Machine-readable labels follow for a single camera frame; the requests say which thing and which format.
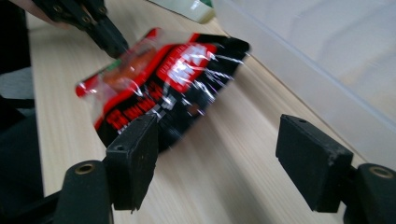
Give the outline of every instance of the wooden surface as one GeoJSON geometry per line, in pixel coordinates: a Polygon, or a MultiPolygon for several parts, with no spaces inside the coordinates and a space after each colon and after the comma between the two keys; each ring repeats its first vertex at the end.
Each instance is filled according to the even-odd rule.
{"type": "MultiPolygon", "coordinates": [[[[224,34],[216,19],[201,25],[144,0],[106,1],[109,18],[132,44],[152,27],[224,34]]],[[[46,194],[64,172],[101,160],[105,147],[78,99],[78,81],[112,59],[81,31],[29,16],[41,159],[46,194]]],[[[338,214],[309,210],[275,156],[281,114],[322,121],[272,74],[248,57],[235,81],[174,147],[163,153],[139,211],[116,211],[116,223],[341,223],[338,214]]],[[[362,163],[355,155],[354,165],[362,163]]]]}

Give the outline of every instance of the red snack bag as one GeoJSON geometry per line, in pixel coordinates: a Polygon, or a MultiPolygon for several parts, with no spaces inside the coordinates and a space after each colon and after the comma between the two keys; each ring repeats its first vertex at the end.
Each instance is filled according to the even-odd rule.
{"type": "Polygon", "coordinates": [[[156,114],[159,150],[172,146],[205,113],[247,55],[242,40],[152,29],[113,64],[76,86],[93,105],[107,147],[128,123],[156,114]]]}

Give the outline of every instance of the white object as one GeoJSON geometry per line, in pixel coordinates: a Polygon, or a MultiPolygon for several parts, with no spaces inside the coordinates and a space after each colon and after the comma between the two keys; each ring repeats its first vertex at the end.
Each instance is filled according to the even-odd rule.
{"type": "Polygon", "coordinates": [[[215,16],[213,7],[209,7],[199,0],[149,0],[160,7],[164,7],[198,23],[206,23],[215,16]]]}
{"type": "Polygon", "coordinates": [[[222,28],[364,159],[396,170],[394,0],[212,3],[222,28]]]}

